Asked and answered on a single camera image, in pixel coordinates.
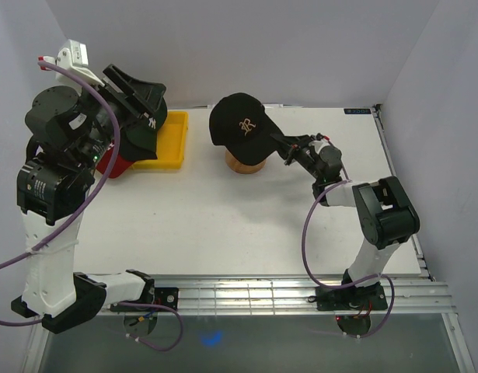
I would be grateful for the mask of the black cap gold logo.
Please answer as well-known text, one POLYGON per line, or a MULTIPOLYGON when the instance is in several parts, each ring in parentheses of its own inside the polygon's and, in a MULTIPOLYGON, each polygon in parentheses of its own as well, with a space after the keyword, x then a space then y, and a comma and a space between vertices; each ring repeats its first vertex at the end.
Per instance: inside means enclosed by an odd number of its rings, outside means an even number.
POLYGON ((255 166, 277 151, 274 135, 283 132, 255 97, 238 92, 222 98, 209 117, 211 141, 225 147, 239 162, 255 166))

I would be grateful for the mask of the dark green NY cap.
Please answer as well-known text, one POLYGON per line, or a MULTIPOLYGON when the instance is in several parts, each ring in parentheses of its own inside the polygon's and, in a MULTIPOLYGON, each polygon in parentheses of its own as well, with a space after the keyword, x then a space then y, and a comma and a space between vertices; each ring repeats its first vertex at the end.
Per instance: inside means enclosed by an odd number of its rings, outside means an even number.
POLYGON ((159 130, 168 115, 164 100, 155 115, 143 116, 124 130, 123 157, 130 162, 157 159, 156 142, 159 130))

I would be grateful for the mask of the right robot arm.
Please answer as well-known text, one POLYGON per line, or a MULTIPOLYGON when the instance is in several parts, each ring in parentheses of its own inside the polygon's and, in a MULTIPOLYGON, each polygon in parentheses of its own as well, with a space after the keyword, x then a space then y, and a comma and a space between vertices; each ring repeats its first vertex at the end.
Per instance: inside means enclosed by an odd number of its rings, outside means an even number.
POLYGON ((380 284, 383 270, 395 251, 420 230, 420 219, 403 184, 396 176, 374 182, 350 180, 342 152, 321 134, 285 136, 273 134, 277 153, 286 166, 298 163, 314 178, 315 202, 302 229, 302 262, 306 273, 320 288, 339 292, 351 309, 369 299, 369 291, 380 284), (324 284, 309 269, 306 239, 310 219, 317 206, 352 207, 363 235, 354 262, 344 272, 340 285, 324 284))

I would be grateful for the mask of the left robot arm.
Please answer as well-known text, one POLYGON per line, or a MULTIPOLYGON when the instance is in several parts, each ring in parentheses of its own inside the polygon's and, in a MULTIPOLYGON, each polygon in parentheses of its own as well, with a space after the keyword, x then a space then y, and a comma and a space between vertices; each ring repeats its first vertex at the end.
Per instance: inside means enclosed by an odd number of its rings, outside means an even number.
POLYGON ((26 162, 18 173, 17 204, 26 230, 28 274, 11 303, 43 328, 62 333, 109 307, 149 309, 153 279, 137 270, 88 275, 73 269, 85 203, 93 197, 94 173, 114 145, 129 148, 130 131, 142 146, 137 160, 154 159, 158 130, 166 120, 166 87, 108 66, 105 79, 83 89, 56 85, 40 92, 26 113, 31 131, 26 162))

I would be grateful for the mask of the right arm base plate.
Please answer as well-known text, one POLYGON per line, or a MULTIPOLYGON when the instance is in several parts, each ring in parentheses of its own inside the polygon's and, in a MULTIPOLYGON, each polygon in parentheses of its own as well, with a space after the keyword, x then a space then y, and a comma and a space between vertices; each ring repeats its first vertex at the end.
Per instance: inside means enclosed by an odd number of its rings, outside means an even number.
POLYGON ((317 287, 310 302, 316 303, 318 311, 356 311, 361 308, 385 311, 388 309, 384 289, 380 283, 369 287, 351 287, 342 290, 317 287))

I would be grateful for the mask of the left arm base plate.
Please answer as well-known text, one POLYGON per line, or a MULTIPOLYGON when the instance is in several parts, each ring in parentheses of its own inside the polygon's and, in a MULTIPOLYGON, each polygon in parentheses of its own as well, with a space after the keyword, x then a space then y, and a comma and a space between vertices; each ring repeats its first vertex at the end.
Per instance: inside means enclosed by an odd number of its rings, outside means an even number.
POLYGON ((136 301, 127 301, 129 306, 120 304, 110 305, 109 310, 111 312, 151 312, 155 311, 155 309, 135 306, 135 304, 153 304, 163 305, 176 311, 178 309, 179 292, 179 288, 154 288, 153 291, 143 295, 136 301))

